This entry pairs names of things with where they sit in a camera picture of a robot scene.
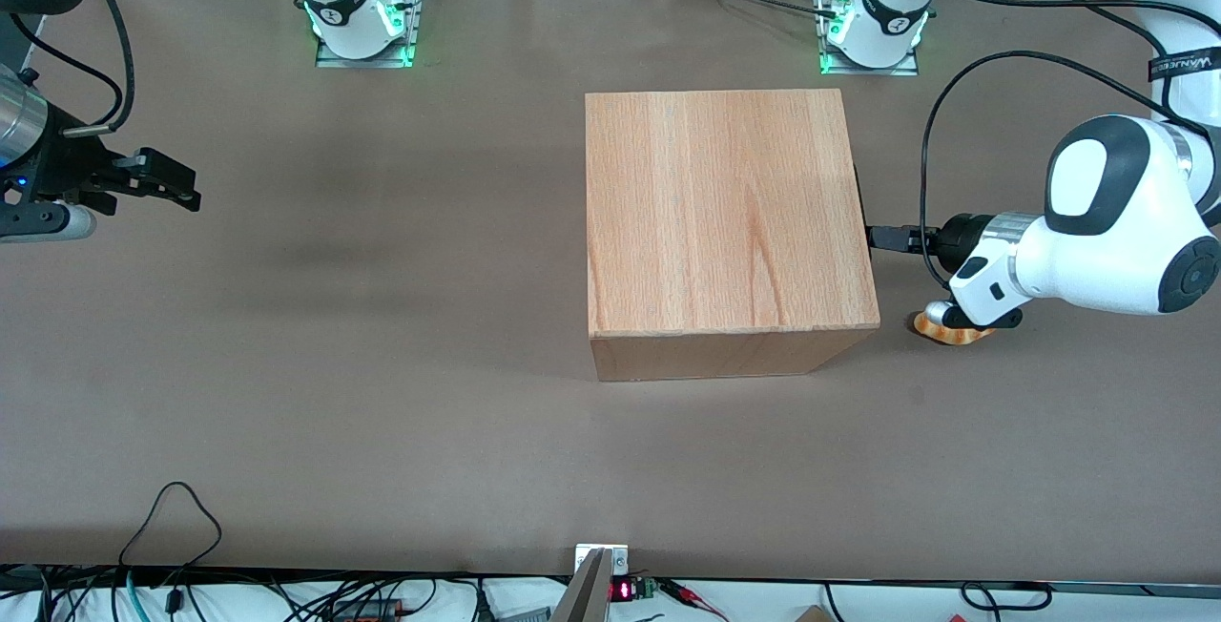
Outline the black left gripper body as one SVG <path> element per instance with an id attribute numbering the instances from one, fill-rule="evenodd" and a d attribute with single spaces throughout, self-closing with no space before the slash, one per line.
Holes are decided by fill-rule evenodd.
<path id="1" fill-rule="evenodd" d="M 943 270 L 958 270 L 980 243 L 980 236 L 994 220 L 994 215 L 958 214 L 941 227 L 929 229 L 927 249 Z"/>

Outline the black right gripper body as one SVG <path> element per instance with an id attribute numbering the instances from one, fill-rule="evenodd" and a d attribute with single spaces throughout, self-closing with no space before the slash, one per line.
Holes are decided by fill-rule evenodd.
<path id="1" fill-rule="evenodd" d="M 46 109 L 39 126 L 23 119 L 15 136 L 2 134 L 2 193 L 16 189 L 21 199 L 65 200 L 74 204 L 74 189 L 105 191 L 99 178 L 114 174 L 114 158 L 96 136 L 66 138 L 63 128 L 82 126 L 57 106 Z"/>

